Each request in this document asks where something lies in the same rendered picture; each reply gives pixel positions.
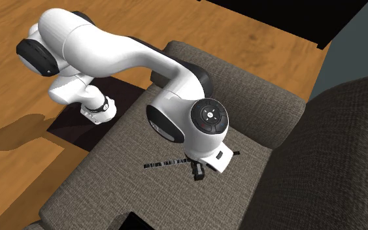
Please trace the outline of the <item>black patterned thin stick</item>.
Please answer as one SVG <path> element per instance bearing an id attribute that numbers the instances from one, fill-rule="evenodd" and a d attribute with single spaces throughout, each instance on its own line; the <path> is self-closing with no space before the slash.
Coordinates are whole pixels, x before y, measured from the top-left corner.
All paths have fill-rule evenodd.
<path id="1" fill-rule="evenodd" d="M 146 163 L 143 165 L 143 169 L 150 169 L 154 167 L 163 167 L 163 166 L 169 166 L 169 165 L 176 165 L 176 164 L 182 164 L 182 163 L 191 163 L 192 160 L 189 158 L 185 159 L 174 159 L 174 160 L 168 160 L 163 162 L 156 162 L 156 163 Z"/>

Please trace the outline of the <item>grey-brown fabric sofa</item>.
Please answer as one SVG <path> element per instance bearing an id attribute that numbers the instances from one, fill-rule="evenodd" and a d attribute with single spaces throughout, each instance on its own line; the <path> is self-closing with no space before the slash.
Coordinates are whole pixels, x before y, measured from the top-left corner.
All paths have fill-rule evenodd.
<path id="1" fill-rule="evenodd" d="M 22 230 L 118 230 L 130 212 L 154 230 L 368 230 L 368 76 L 310 101 L 183 42 L 165 51 L 206 69 L 227 109 L 223 173 L 192 178 L 182 147 L 135 101 Z"/>

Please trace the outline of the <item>black flat device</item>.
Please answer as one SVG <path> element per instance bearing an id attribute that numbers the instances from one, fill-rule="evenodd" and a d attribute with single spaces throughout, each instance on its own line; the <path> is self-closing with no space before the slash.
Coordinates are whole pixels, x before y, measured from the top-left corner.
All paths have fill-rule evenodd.
<path id="1" fill-rule="evenodd" d="M 118 230 L 155 230 L 136 213 L 130 212 Z"/>

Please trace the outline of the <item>dark robot stand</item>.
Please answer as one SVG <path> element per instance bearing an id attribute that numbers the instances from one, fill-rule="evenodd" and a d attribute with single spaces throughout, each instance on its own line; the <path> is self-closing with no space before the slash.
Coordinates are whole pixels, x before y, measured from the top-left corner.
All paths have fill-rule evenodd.
<path id="1" fill-rule="evenodd" d="M 98 87 L 104 95 L 114 99 L 117 112 L 113 119 L 95 125 L 80 113 L 80 104 L 73 103 L 67 105 L 47 129 L 47 132 L 88 152 L 144 92 L 144 89 L 112 76 L 96 78 L 92 80 L 92 85 Z"/>

